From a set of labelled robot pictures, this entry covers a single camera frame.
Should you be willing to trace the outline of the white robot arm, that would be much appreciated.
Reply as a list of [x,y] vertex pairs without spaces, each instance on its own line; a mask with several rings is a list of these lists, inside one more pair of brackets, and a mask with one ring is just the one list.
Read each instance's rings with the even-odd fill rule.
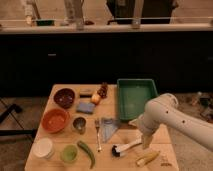
[[149,100],[144,112],[129,122],[151,137],[161,124],[170,126],[213,152],[213,124],[191,117],[178,110],[178,100],[170,93]]

